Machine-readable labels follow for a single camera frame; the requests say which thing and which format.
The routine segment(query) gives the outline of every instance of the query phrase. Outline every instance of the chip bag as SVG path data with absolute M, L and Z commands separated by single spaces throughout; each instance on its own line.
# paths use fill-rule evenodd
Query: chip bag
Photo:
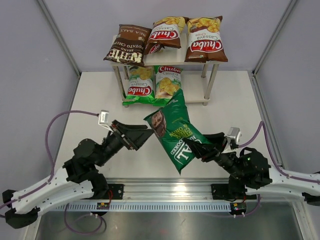
M 183 138 L 203 144 L 210 142 L 190 123 L 184 93 L 179 89 L 168 104 L 144 118 L 181 174 L 181 170 L 194 159 Z
M 155 97 L 154 106 L 165 106 L 181 88 L 182 69 L 174 66 L 154 66 Z
M 151 29 L 128 24 L 119 26 L 119 33 L 103 60 L 143 67 L 144 50 Z
M 152 66 L 131 66 L 129 68 L 129 88 L 122 105 L 152 104 L 155 100 L 154 78 Z
M 189 19 L 185 62 L 228 62 L 220 37 L 222 16 Z
M 181 48 L 180 34 L 185 28 L 187 20 L 188 18 L 183 16 L 168 16 L 155 22 L 147 43 Z

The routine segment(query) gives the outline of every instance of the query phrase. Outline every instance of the white shelf top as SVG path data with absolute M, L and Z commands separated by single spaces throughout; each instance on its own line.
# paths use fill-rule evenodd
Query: white shelf top
M 112 43 L 115 41 L 117 35 L 113 36 Z M 154 65 L 203 65 L 200 62 L 185 62 L 187 52 L 187 34 L 180 35 L 181 48 L 168 50 L 164 52 L 156 52 L 144 56 L 143 62 L 145 66 Z M 112 66 L 123 66 L 122 63 L 108 61 Z M 220 61 L 208 61 L 207 64 L 222 64 Z
M 227 133 L 230 127 L 239 127 L 242 132 L 241 143 L 254 135 L 261 120 L 246 71 L 218 71 L 208 105 L 188 103 L 187 107 L 191 123 L 201 133 Z M 143 118 L 158 108 L 146 104 L 133 104 L 124 108 L 115 74 L 110 71 L 83 72 L 71 109 L 93 113 L 99 113 L 102 109 L 109 110 L 110 123 L 118 120 L 124 124 L 148 125 Z M 71 159 L 73 149 L 81 140 L 89 138 L 100 144 L 107 134 L 108 131 L 98 125 L 97 117 L 70 114 L 55 168 Z M 256 148 L 270 159 L 262 132 L 250 147 Z M 229 177 L 215 162 L 203 163 L 196 158 L 182 170 L 180 176 L 154 134 L 138 151 L 122 148 L 104 167 L 99 167 L 99 172 L 106 178 L 117 179 Z

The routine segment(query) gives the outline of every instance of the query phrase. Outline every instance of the chips image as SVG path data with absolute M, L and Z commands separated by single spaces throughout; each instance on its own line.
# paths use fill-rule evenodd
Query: chips image
M 211 22 L 211 19 L 210 19 L 210 18 L 202 17 L 202 18 L 199 19 L 199 23 L 200 23 L 202 26 L 209 27 L 209 26 L 210 26 L 210 22 Z
M 141 75 L 143 73 L 145 73 L 147 71 L 147 69 L 145 67 L 138 67 L 138 69 L 136 70 L 136 73 Z
M 156 73 L 154 106 L 165 106 L 181 88 L 182 69 L 174 66 L 154 66 Z
M 176 91 L 177 91 L 178 89 L 176 89 L 176 87 L 175 87 L 175 85 L 174 84 L 168 84 L 168 85 L 166 85 L 165 87 L 164 87 L 164 91 L 167 93 L 167 94 L 169 94 L 169 95 L 171 95 L 171 96 L 173 96 L 175 93 L 176 93 Z
M 211 33 L 217 33 L 217 32 L 219 32 L 219 28 L 217 28 L 215 25 L 209 26 L 208 31 Z
M 165 21 L 165 24 L 171 25 L 171 24 L 178 24 L 179 18 L 177 17 L 170 17 L 167 21 Z
M 151 123 L 151 127 L 154 130 L 155 135 L 158 138 L 163 137 L 166 133 L 167 123 L 161 110 L 152 116 Z
M 165 87 L 166 87 L 167 85 L 169 85 L 169 84 L 171 84 L 170 78 L 164 77 L 164 78 L 162 78 L 162 80 L 161 80 L 160 83 L 159 83 L 159 88 L 160 88 L 161 90 L 163 90 L 163 89 L 165 89 Z
M 141 80 L 147 80 L 151 77 L 152 71 L 150 69 L 146 69 L 146 71 L 140 73 Z

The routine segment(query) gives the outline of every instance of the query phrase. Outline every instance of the purple cable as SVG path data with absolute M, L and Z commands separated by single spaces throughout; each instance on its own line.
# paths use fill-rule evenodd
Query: purple cable
M 261 127 L 264 124 L 265 124 L 264 121 L 261 121 L 259 123 L 259 126 L 258 126 L 257 130 L 255 131 L 255 134 L 253 135 L 253 137 L 249 141 L 247 141 L 246 143 L 239 145 L 239 148 L 241 149 L 241 148 L 244 148 L 244 147 L 248 146 L 249 144 L 251 144 L 257 138 L 258 134 L 260 133 Z
M 75 224 L 76 222 L 78 222 L 79 220 L 81 220 L 81 219 L 83 219 L 83 218 L 85 218 L 85 217 L 92 217 L 92 216 L 91 216 L 91 214 L 89 214 L 89 213 L 84 214 L 84 215 L 81 215 L 81 216 L 78 217 L 76 220 L 72 221 L 71 224 Z M 105 231 L 107 230 L 107 223 L 106 223 L 106 220 L 105 220 L 104 218 L 102 218 L 102 220 L 103 220 L 103 223 L 104 223 L 104 230 L 103 230 L 103 232 L 105 232 Z M 63 232 L 64 230 L 66 230 L 66 229 L 68 229 L 68 228 L 67 228 L 67 227 L 64 227 L 64 228 L 59 229 L 59 230 L 54 230 L 54 229 L 52 228 L 52 224 L 51 224 L 51 222 L 50 222 L 50 220 L 49 220 L 49 229 L 50 229 L 51 232 L 53 232 L 53 233 L 55 233 L 55 234 L 58 234 L 58 233 L 61 233 L 61 232 Z
M 102 226 L 102 223 L 104 223 L 105 225 L 105 228 L 107 228 L 107 223 L 106 221 L 104 220 L 103 217 L 97 215 L 97 217 L 100 219 L 100 224 L 99 226 L 93 230 L 93 231 L 90 231 L 90 232 L 82 232 L 82 231 L 77 231 L 77 230 L 74 230 L 71 226 L 69 226 L 68 222 L 67 222 L 67 209 L 69 207 L 69 203 L 65 206 L 65 210 L 64 210 L 64 224 L 66 226 L 67 229 L 69 229 L 71 232 L 73 233 L 76 233 L 76 234 L 80 234 L 80 235 L 92 235 L 92 234 L 95 234 L 97 231 L 99 231 L 99 229 L 101 228 Z M 84 218 L 86 215 L 83 215 L 83 216 L 80 216 L 79 218 L 77 218 L 74 222 L 78 221 L 79 219 L 82 219 Z
M 272 160 L 272 163 L 274 165 L 274 167 L 278 170 L 279 173 L 281 173 L 282 175 L 284 175 L 285 177 L 289 177 L 291 179 L 296 179 L 296 180 L 300 180 L 300 181 L 304 181 L 304 182 L 309 182 L 309 183 L 316 183 L 316 184 L 320 184 L 320 181 L 319 180 L 312 180 L 312 179 L 307 179 L 307 178 L 302 178 L 302 177 L 298 177 L 298 176 L 289 176 L 289 174 L 285 173 L 277 164 L 273 154 L 272 154 L 272 151 L 271 151 L 271 148 L 270 148 L 270 144 L 269 144 L 269 140 L 268 140 L 268 135 L 267 135 L 267 128 L 266 128 L 266 124 L 264 121 L 261 121 L 259 123 L 259 126 L 255 132 L 255 134 L 253 135 L 253 137 L 246 143 L 242 144 L 242 145 L 239 145 L 239 148 L 244 148 L 246 146 L 248 146 L 249 144 L 251 144 L 255 139 L 256 137 L 258 136 L 260 130 L 261 130 L 261 127 L 263 127 L 263 133 L 264 133 L 264 139 L 265 139 L 265 144 L 266 144 L 266 148 L 268 149 L 268 153 L 270 155 L 270 158 Z
M 55 164 L 56 164 L 56 162 L 54 161 L 54 159 L 53 159 L 53 157 L 52 157 L 52 155 L 51 155 L 50 149 L 49 149 L 49 144 L 48 144 L 49 131 L 50 131 L 50 128 L 51 128 L 52 124 L 54 123 L 54 121 L 55 121 L 57 118 L 61 117 L 62 115 L 65 115 L 65 114 L 72 114 L 72 113 L 88 114 L 88 115 L 92 115 L 92 116 L 96 116 L 96 117 L 99 116 L 98 113 L 93 113 L 93 112 L 89 112 L 89 111 L 70 110 L 70 111 L 63 111 L 63 112 L 59 113 L 58 115 L 56 115 L 56 116 L 51 120 L 51 122 L 49 123 L 49 125 L 48 125 L 48 127 L 46 128 L 46 131 L 45 131 L 45 149 L 46 149 L 46 153 L 47 153 L 47 155 L 48 155 L 48 157 L 49 157 L 49 161 L 50 161 L 50 165 L 51 165 L 50 177 L 49 177 L 49 179 L 48 179 L 47 182 L 43 183 L 43 184 L 40 185 L 39 187 L 33 189 L 32 191 L 30 191 L 30 192 L 28 192 L 28 193 L 26 193 L 26 194 L 24 194 L 24 195 L 19 196 L 19 197 L 18 197 L 19 200 L 20 200 L 20 199 L 23 199 L 23 198 L 25 198 L 25 197 L 27 197 L 27 196 L 35 193 L 35 192 L 37 192 L 37 191 L 39 191 L 39 190 L 42 189 L 44 186 L 46 186 L 47 183 L 50 182 L 50 181 L 52 180 L 52 178 L 54 177 L 54 175 L 55 175 Z M 11 200 L 11 201 L 9 201 L 9 202 L 7 202 L 7 203 L 2 204 L 2 205 L 0 206 L 0 210 L 3 209 L 5 206 L 8 206 L 8 205 L 10 205 L 10 204 L 15 203 L 16 201 L 17 201 L 17 199 L 14 199 L 14 200 Z

